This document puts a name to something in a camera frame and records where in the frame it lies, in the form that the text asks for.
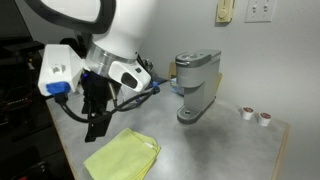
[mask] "silver coffee maker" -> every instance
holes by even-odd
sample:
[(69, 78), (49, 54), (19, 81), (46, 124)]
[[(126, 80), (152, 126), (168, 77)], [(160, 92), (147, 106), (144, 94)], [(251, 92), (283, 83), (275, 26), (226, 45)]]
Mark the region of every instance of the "silver coffee maker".
[(184, 105), (177, 112), (181, 123), (195, 123), (215, 100), (220, 56), (221, 51), (201, 49), (176, 57), (177, 83), (184, 88)]

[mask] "gray countertop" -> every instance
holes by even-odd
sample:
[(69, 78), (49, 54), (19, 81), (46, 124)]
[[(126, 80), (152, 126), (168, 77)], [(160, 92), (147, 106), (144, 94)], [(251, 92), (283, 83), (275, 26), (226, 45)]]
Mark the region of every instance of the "gray countertop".
[[(47, 100), (54, 124), (76, 179), (91, 179), (83, 162), (125, 128), (154, 137), (161, 146), (145, 179), (272, 179), (288, 124), (272, 119), (268, 127), (256, 117), (243, 120), (240, 108), (216, 99), (199, 121), (182, 125), (177, 110), (183, 98), (169, 83), (142, 107), (113, 115), (105, 137), (85, 143), (87, 124), (69, 118), (53, 99)], [(68, 105), (80, 116), (83, 96)]]

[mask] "white wall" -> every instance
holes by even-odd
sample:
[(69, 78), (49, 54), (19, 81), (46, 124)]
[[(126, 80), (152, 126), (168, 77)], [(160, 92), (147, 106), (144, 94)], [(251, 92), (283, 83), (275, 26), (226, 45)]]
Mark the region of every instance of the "white wall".
[(215, 24), (217, 0), (159, 0), (141, 54), (167, 77), (177, 54), (222, 50), (218, 98), (269, 112), (291, 124), (280, 179), (320, 178), (320, 1), (278, 0), (273, 22)]
[(42, 19), (33, 12), (24, 0), (16, 0), (16, 3), (34, 40), (44, 44), (59, 44), (63, 38), (75, 37), (73, 30), (54, 25)]

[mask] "coffee pod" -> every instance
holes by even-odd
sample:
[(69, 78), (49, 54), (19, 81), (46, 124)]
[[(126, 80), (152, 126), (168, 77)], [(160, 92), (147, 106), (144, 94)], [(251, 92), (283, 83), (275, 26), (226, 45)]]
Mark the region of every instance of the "coffee pod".
[(253, 109), (249, 107), (242, 108), (242, 118), (245, 120), (250, 120), (253, 114)]
[(261, 126), (268, 126), (271, 120), (271, 115), (268, 113), (260, 113), (258, 123)]

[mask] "yellow cloth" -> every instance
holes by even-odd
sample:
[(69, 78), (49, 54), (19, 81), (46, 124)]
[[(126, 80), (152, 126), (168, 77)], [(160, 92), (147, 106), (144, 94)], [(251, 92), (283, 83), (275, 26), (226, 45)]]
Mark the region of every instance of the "yellow cloth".
[(84, 165), (95, 180), (139, 180), (149, 171), (160, 151), (154, 138), (125, 129)]

